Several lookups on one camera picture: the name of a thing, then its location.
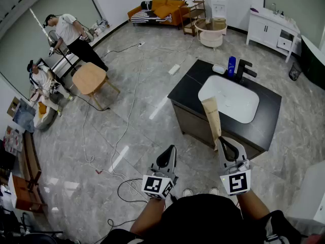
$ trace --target man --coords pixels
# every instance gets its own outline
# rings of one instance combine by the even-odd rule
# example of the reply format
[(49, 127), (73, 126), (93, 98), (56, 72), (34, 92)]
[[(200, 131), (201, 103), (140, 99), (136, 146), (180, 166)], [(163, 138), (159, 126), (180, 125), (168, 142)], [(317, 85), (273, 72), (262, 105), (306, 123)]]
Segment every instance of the man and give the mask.
[(50, 14), (45, 19), (45, 25), (55, 26), (55, 33), (59, 40), (54, 46), (54, 49), (59, 48), (64, 41), (70, 52), (78, 56), (81, 60), (86, 63), (91, 62), (103, 70), (108, 71), (108, 67), (88, 44), (89, 37), (74, 16), (71, 14), (63, 14), (57, 18), (55, 15)]
[(66, 99), (72, 101), (74, 99), (64, 88), (58, 83), (54, 78), (49, 68), (45, 65), (37, 66), (31, 60), (27, 65), (27, 70), (29, 72), (29, 80), (35, 86), (35, 88), (40, 93), (40, 101), (47, 107), (53, 108), (57, 111), (58, 115), (62, 115), (62, 107), (57, 104), (54, 104), (50, 100), (50, 93), (58, 91)]
[(240, 209), (225, 197), (193, 195), (186, 189), (165, 211), (165, 200), (151, 198), (130, 232), (115, 229), (108, 243), (300, 243), (300, 233), (279, 210), (270, 213), (250, 190), (237, 195)]

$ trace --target white cable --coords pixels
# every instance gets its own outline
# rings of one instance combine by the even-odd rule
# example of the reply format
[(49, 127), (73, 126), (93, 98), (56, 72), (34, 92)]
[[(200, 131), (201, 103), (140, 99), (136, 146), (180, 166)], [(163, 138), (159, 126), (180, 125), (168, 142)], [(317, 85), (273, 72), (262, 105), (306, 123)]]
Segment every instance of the white cable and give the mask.
[(111, 167), (112, 167), (112, 171), (113, 171), (115, 174), (117, 174), (117, 175), (123, 175), (123, 174), (116, 173), (116, 172), (114, 171), (114, 167), (113, 167), (113, 157), (114, 157), (114, 155), (115, 155), (115, 153), (116, 153), (116, 146), (117, 146), (118, 142), (119, 142), (119, 141), (122, 139), (122, 137), (126, 134), (127, 129), (128, 129), (129, 118), (130, 118), (130, 116), (131, 116), (131, 113), (132, 113), (132, 110), (133, 110), (133, 106), (134, 106), (134, 102), (135, 102), (135, 100), (136, 100), (136, 91), (137, 91), (137, 87), (138, 87), (138, 84), (139, 84), (139, 77), (140, 77), (140, 72), (141, 72), (142, 63), (143, 63), (143, 59), (144, 59), (144, 53), (145, 53), (145, 52), (143, 52), (142, 59), (141, 59), (141, 65), (140, 65), (140, 69), (139, 69), (138, 76), (137, 76), (136, 87), (135, 87), (134, 92), (133, 92), (133, 102), (132, 102), (131, 110), (130, 110), (130, 113), (128, 114), (128, 116), (127, 116), (127, 125), (126, 125), (126, 129), (125, 129), (124, 133), (122, 134), (122, 136), (119, 138), (119, 140), (116, 142), (116, 144), (115, 144), (115, 146), (114, 146), (114, 152), (113, 152), (113, 155), (111, 156)]
[[(181, 52), (184, 52), (184, 51), (188, 50), (188, 49), (191, 47), (191, 45), (193, 44), (193, 41), (194, 41), (194, 38), (192, 39), (191, 44), (190, 44), (186, 49), (181, 50), (181, 51), (180, 51), (180, 50), (175, 50), (175, 49), (163, 48), (163, 47), (156, 47), (156, 48), (154, 48), (154, 49), (156, 49), (156, 50), (160, 50), (160, 51), (169, 52), (169, 53), (181, 53)], [(132, 102), (131, 110), (130, 110), (128, 116), (127, 116), (127, 125), (126, 125), (126, 129), (125, 129), (124, 133), (122, 134), (122, 136), (121, 136), (121, 137), (118, 139), (118, 141), (115, 143), (115, 145), (114, 145), (114, 152), (113, 152), (113, 154), (112, 154), (112, 156), (111, 156), (111, 168), (112, 168), (112, 171), (114, 172), (114, 174), (112, 174), (112, 173), (110, 173), (109, 171), (106, 171), (106, 170), (104, 170), (104, 169), (98, 169), (97, 167), (93, 166), (91, 162), (93, 162), (93, 161), (95, 160), (95, 156), (94, 156), (94, 155), (91, 156), (89, 160), (87, 159), (86, 147), (85, 147), (85, 137), (84, 137), (84, 126), (85, 126), (86, 119), (87, 119), (87, 115), (88, 115), (88, 111), (89, 111), (89, 104), (88, 104), (88, 109), (87, 109), (87, 113), (86, 113), (86, 116), (85, 116), (85, 120), (84, 120), (84, 123), (83, 123), (83, 125), (82, 125), (83, 147), (84, 147), (84, 153), (85, 153), (85, 159), (86, 159), (86, 162), (87, 162), (91, 167), (93, 167), (94, 169), (96, 169), (97, 171), (99, 171), (99, 172), (105, 172), (105, 173), (108, 173), (109, 175), (119, 177), (119, 178), (121, 178), (123, 181), (126, 181), (126, 180), (125, 180), (123, 177), (121, 177), (120, 175), (124, 176), (124, 177), (125, 177), (126, 179), (128, 179), (128, 180), (129, 180), (129, 178), (128, 178), (126, 175), (122, 174), (122, 173), (116, 173), (116, 172), (114, 171), (114, 167), (113, 167), (113, 157), (114, 157), (114, 155), (115, 155), (115, 153), (116, 153), (116, 146), (117, 146), (118, 142), (119, 142), (119, 141), (122, 139), (122, 137), (126, 134), (127, 129), (128, 129), (128, 125), (129, 125), (129, 117), (131, 116), (131, 113), (132, 113), (132, 110), (133, 110), (133, 106), (134, 106), (134, 102), (135, 102), (135, 99), (136, 99), (136, 91), (137, 91), (137, 87), (138, 87), (138, 84), (139, 84), (139, 77), (140, 77), (140, 72), (141, 72), (141, 68), (142, 68), (142, 64), (143, 64), (143, 59), (144, 59), (145, 51), (154, 50), (154, 49), (143, 50), (143, 49), (140, 49), (140, 47), (138, 47), (138, 49), (139, 49), (139, 50), (142, 50), (142, 51), (144, 51), (144, 52), (143, 52), (142, 59), (141, 59), (140, 69), (139, 69), (139, 71), (138, 71), (136, 87), (135, 87), (134, 92), (133, 92), (133, 102)], [(137, 185), (135, 184), (135, 182), (137, 182), (137, 180), (132, 180), (130, 183), (127, 183), (127, 184), (129, 185), (129, 187), (130, 187), (130, 188), (129, 188), (130, 193), (131, 193), (132, 195), (137, 195), (137, 194), (139, 194), (139, 195), (140, 195), (144, 200), (148, 201), (147, 198), (143, 197), (143, 196), (139, 193), (139, 191), (138, 191), (138, 187), (137, 187)]]
[(184, 50), (175, 50), (175, 49), (163, 48), (163, 47), (158, 47), (158, 46), (156, 46), (153, 49), (149, 49), (149, 50), (144, 50), (144, 49), (141, 49), (140, 47), (138, 47), (138, 49), (142, 50), (142, 51), (159, 50), (159, 51), (165, 51), (165, 52), (169, 52), (169, 53), (181, 53), (181, 52), (184, 52), (184, 51), (188, 50), (191, 47), (191, 45), (193, 44), (194, 39), (195, 39), (195, 37), (192, 39), (191, 44)]
[[(113, 172), (114, 172), (115, 174), (112, 174), (112, 173), (110, 173), (109, 171), (106, 171), (105, 169), (98, 169), (97, 167), (95, 167), (94, 165), (92, 165), (91, 162), (93, 162), (93, 161), (95, 160), (95, 156), (94, 156), (94, 155), (91, 156), (89, 160), (87, 159), (86, 146), (85, 146), (85, 136), (84, 136), (84, 126), (85, 126), (85, 123), (86, 123), (86, 120), (87, 120), (88, 112), (89, 112), (89, 104), (88, 104), (88, 109), (87, 109), (87, 112), (86, 112), (85, 120), (84, 120), (83, 125), (82, 125), (82, 138), (83, 138), (83, 147), (84, 147), (84, 153), (85, 153), (85, 159), (86, 159), (86, 162), (87, 162), (87, 163), (88, 163), (92, 168), (96, 169), (96, 170), (99, 171), (99, 172), (105, 172), (105, 173), (108, 173), (108, 174), (111, 175), (111, 176), (116, 176), (116, 177), (121, 178), (123, 181), (126, 181), (123, 177), (120, 176), (120, 175), (123, 175), (125, 178), (127, 178), (127, 179), (129, 180), (129, 178), (128, 178), (127, 176), (125, 176), (124, 174), (118, 174), (118, 173), (116, 173), (116, 172), (114, 171), (113, 163), (112, 163), (113, 156), (114, 156), (115, 153), (116, 153), (116, 145), (117, 145), (117, 143), (121, 140), (121, 138), (124, 136), (124, 134), (126, 133), (127, 128), (128, 128), (128, 122), (127, 122), (127, 128), (126, 128), (125, 132), (123, 133), (123, 135), (121, 136), (121, 138), (117, 141), (117, 143), (115, 144), (115, 147), (114, 147), (114, 154), (113, 154), (113, 156), (111, 157), (111, 163), (112, 163), (112, 170), (113, 170)], [(137, 195), (137, 194), (139, 194), (139, 195), (140, 195), (140, 196), (141, 196), (145, 201), (148, 201), (147, 198), (143, 197), (143, 195), (139, 193), (138, 186), (135, 184), (135, 181), (137, 181), (137, 180), (132, 180), (130, 183), (127, 182), (127, 184), (128, 184), (129, 187), (130, 187), (130, 188), (129, 188), (130, 193), (131, 193), (132, 195)]]

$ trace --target black bathtub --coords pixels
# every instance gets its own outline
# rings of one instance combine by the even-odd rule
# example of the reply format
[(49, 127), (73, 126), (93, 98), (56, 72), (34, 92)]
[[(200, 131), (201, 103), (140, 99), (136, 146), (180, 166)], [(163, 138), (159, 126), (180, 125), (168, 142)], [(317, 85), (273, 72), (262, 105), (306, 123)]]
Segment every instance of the black bathtub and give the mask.
[(302, 70), (311, 82), (325, 89), (325, 55), (305, 36), (301, 38)]

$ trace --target black trash can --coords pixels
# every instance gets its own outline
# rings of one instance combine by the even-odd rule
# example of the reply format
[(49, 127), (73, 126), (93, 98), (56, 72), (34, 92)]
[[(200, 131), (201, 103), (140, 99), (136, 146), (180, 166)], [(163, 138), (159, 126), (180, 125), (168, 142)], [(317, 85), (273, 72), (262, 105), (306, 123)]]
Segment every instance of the black trash can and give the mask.
[(297, 80), (301, 72), (302, 69), (300, 68), (300, 65), (298, 63), (293, 63), (291, 70), (289, 71), (290, 79)]

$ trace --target gray tile floor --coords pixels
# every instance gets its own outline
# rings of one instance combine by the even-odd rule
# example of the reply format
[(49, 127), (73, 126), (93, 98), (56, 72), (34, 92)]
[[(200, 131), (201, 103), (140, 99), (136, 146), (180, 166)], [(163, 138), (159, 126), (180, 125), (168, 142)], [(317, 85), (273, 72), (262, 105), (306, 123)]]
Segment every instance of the gray tile floor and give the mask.
[[(103, 56), (108, 50), (122, 50), (140, 41), (147, 43), (142, 47), (143, 51), (132, 47), (121, 53), (111, 52), (103, 58), (109, 66), (107, 75), (121, 93), (118, 95), (104, 85), (96, 98), (111, 110), (98, 112), (81, 99), (76, 98), (73, 102), (61, 99), (62, 116), (56, 117), (46, 131), (34, 133), (43, 170), (40, 186), (53, 229), (61, 229), (71, 238), (91, 243), (107, 234), (110, 229), (107, 219), (112, 219), (115, 224), (135, 219), (144, 206), (141, 202), (121, 201), (116, 190), (122, 179), (104, 172), (97, 174), (86, 161), (85, 150), (88, 160), (95, 156), (92, 165), (108, 170), (111, 156), (114, 154), (114, 162), (128, 149), (115, 172), (128, 178), (142, 178), (148, 157), (174, 144), (178, 151), (176, 174), (179, 176), (174, 194), (181, 197), (185, 188), (191, 188), (195, 194), (206, 193), (217, 186), (220, 194), (226, 196), (216, 173), (218, 162), (213, 150), (182, 135), (170, 101), (162, 107), (161, 102), (197, 59), (227, 66), (231, 55), (252, 62), (253, 70), (257, 72), (254, 80), (282, 96), (270, 150), (252, 161), (251, 181), (252, 188), (270, 210), (286, 212), (308, 166), (325, 159), (325, 91), (309, 82), (303, 74), (296, 82), (289, 79), (293, 57), (286, 64), (283, 55), (267, 47), (253, 41), (246, 46), (246, 35), (232, 30), (227, 31), (223, 45), (213, 51), (200, 44), (197, 38), (184, 35), (174, 27), (133, 27), (128, 23), (95, 50)], [(180, 51), (190, 48), (169, 53), (154, 50), (156, 46)], [(181, 69), (170, 76), (168, 70), (183, 60)], [(72, 84), (69, 75), (66, 83), (68, 86)], [(71, 90), (78, 93), (75, 87)], [(128, 129), (118, 142), (127, 128), (132, 105)], [(141, 200), (139, 195), (129, 192), (127, 185), (121, 187), (121, 196)], [(130, 226), (130, 223), (125, 224), (122, 228), (129, 229)]]

